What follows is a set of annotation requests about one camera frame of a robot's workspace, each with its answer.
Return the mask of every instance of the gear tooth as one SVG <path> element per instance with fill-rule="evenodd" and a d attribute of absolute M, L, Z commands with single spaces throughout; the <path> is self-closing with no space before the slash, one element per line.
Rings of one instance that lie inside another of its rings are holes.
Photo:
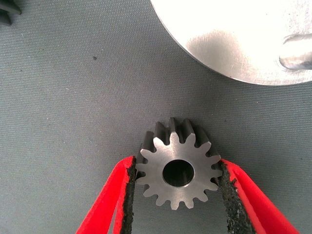
<path fill-rule="evenodd" d="M 207 141 L 207 142 L 203 143 L 199 147 L 199 149 L 203 152 L 203 154 L 206 154 L 210 150 L 210 147 L 211 147 L 211 142 Z"/>
<path fill-rule="evenodd" d="M 149 151 L 149 150 L 146 150 L 146 149 L 141 149 L 140 150 L 140 153 L 142 154 L 142 156 L 144 158 L 146 158 L 147 160 L 150 160 L 151 158 L 154 157 L 154 153 Z"/>
<path fill-rule="evenodd" d="M 145 197 L 149 197 L 149 196 L 153 196 L 155 195 L 156 193 L 152 190 L 152 188 L 148 188 L 147 190 L 144 191 L 143 195 Z"/>
<path fill-rule="evenodd" d="M 144 163 L 138 163 L 138 164 L 136 164 L 136 170 L 138 170 L 140 172 L 146 172 L 147 165 Z"/>
<path fill-rule="evenodd" d="M 158 137 L 155 137 L 153 139 L 153 142 L 154 142 L 156 150 L 166 146 L 165 143 L 161 139 L 159 139 Z"/>
<path fill-rule="evenodd" d="M 166 199 L 164 197 L 158 196 L 156 200 L 156 205 L 157 206 L 162 206 L 166 202 Z"/>
<path fill-rule="evenodd" d="M 196 146 L 199 147 L 202 144 L 206 143 L 209 141 L 205 131 L 203 128 L 196 126 L 194 127 L 194 132 L 196 135 Z"/>
<path fill-rule="evenodd" d="M 211 174 L 212 174 L 212 177 L 218 178 L 218 177 L 223 175 L 223 171 L 221 171 L 221 170 L 212 170 Z"/>
<path fill-rule="evenodd" d="M 182 123 L 182 136 L 185 139 L 185 143 L 195 146 L 196 136 L 192 124 L 189 119 L 185 119 Z"/>
<path fill-rule="evenodd" d="M 170 122 L 169 122 L 169 128 L 170 128 L 170 132 L 177 132 L 177 124 L 176 124 L 176 119 L 171 117 L 170 118 Z"/>
<path fill-rule="evenodd" d="M 179 136 L 176 132 L 170 134 L 170 144 L 177 145 L 180 143 Z"/>
<path fill-rule="evenodd" d="M 153 132 L 146 132 L 141 148 L 153 152 L 155 149 L 153 145 L 153 138 L 154 138 Z"/>
<path fill-rule="evenodd" d="M 202 202 L 206 202 L 206 201 L 208 201 L 208 197 L 207 197 L 207 195 L 204 193 L 204 192 L 202 192 L 202 193 L 200 193 L 198 196 L 196 196 L 200 201 L 202 201 Z"/>
<path fill-rule="evenodd" d="M 191 208 L 194 207 L 194 202 L 193 202 L 193 200 L 186 200 L 186 201 L 184 201 L 184 204 L 185 204 L 185 206 L 186 206 L 187 208 L 189 208 L 189 209 L 191 209 Z"/>
<path fill-rule="evenodd" d="M 146 176 L 143 176 L 143 177 L 140 177 L 140 178 L 136 179 L 136 183 L 137 183 L 137 184 L 140 184 L 140 185 L 148 184 L 148 183 L 147 183 L 147 177 L 146 177 Z"/>
<path fill-rule="evenodd" d="M 159 138 L 165 145 L 168 144 L 168 136 L 169 136 L 169 130 L 165 128 L 164 125 L 162 125 L 160 122 L 157 122 L 155 125 L 155 134 L 154 138 Z"/>
<path fill-rule="evenodd" d="M 191 146 L 195 146 L 196 142 L 196 136 L 194 133 L 189 134 L 189 136 L 186 138 L 185 143 Z"/>
<path fill-rule="evenodd" d="M 207 189 L 211 190 L 211 191 L 217 191 L 218 190 L 218 186 L 215 183 L 212 183 L 211 181 L 209 181 L 207 183 Z"/>
<path fill-rule="evenodd" d="M 170 206 L 172 210 L 177 210 L 179 208 L 180 202 L 176 200 L 170 201 Z"/>
<path fill-rule="evenodd" d="M 209 163 L 211 165 L 216 164 L 217 162 L 219 162 L 221 160 L 221 156 L 220 155 L 213 155 L 208 157 Z"/>

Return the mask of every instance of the gray cloth background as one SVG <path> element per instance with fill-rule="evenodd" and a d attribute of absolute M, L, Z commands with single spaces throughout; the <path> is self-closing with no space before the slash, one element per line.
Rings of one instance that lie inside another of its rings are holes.
<path fill-rule="evenodd" d="M 170 37 L 148 0 L 16 0 L 0 26 L 0 233 L 74 233 L 147 130 L 190 118 L 303 234 L 312 230 L 312 82 L 223 77 Z M 170 210 L 136 187 L 134 234 L 225 234 L 220 192 Z"/>

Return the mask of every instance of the spur gear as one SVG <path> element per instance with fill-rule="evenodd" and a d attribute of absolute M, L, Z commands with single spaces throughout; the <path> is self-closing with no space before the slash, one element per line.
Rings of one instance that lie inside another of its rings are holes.
<path fill-rule="evenodd" d="M 193 128 L 185 119 L 177 125 L 170 118 L 170 127 L 156 123 L 155 133 L 147 132 L 136 164 L 136 182 L 146 185 L 143 195 L 158 195 L 156 205 L 167 200 L 176 210 L 181 201 L 187 208 L 193 208 L 193 199 L 206 202 L 205 190 L 216 191 L 218 186 L 211 182 L 222 175 L 213 169 L 220 161 L 220 155 L 211 151 L 211 143 L 202 128 Z"/>

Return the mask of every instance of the metal gear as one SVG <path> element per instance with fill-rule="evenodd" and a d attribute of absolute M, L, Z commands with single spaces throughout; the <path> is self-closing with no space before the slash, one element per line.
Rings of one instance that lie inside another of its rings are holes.
<path fill-rule="evenodd" d="M 158 195 L 156 205 L 169 200 L 171 209 L 176 210 L 183 201 L 190 209 L 195 197 L 206 202 L 204 191 L 218 189 L 211 180 L 222 175 L 221 170 L 212 168 L 220 159 L 212 153 L 202 128 L 193 128 L 188 119 L 177 125 L 170 118 L 169 128 L 158 122 L 155 133 L 146 133 L 138 156 L 141 163 L 136 164 L 136 182 L 146 185 L 145 197 Z"/>

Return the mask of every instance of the gear bore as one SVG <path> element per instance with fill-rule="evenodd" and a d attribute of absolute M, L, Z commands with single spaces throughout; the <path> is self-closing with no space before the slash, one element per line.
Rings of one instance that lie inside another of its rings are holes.
<path fill-rule="evenodd" d="M 211 180 L 222 175 L 221 170 L 212 168 L 221 157 L 210 148 L 203 129 L 193 128 L 188 119 L 177 125 L 170 118 L 169 128 L 156 123 L 155 133 L 145 135 L 138 157 L 142 163 L 136 164 L 139 171 L 136 182 L 148 185 L 143 195 L 158 195 L 158 206 L 169 200 L 173 210 L 178 209 L 181 201 L 187 208 L 193 208 L 195 197 L 206 202 L 204 191 L 216 191 L 218 186 Z"/>

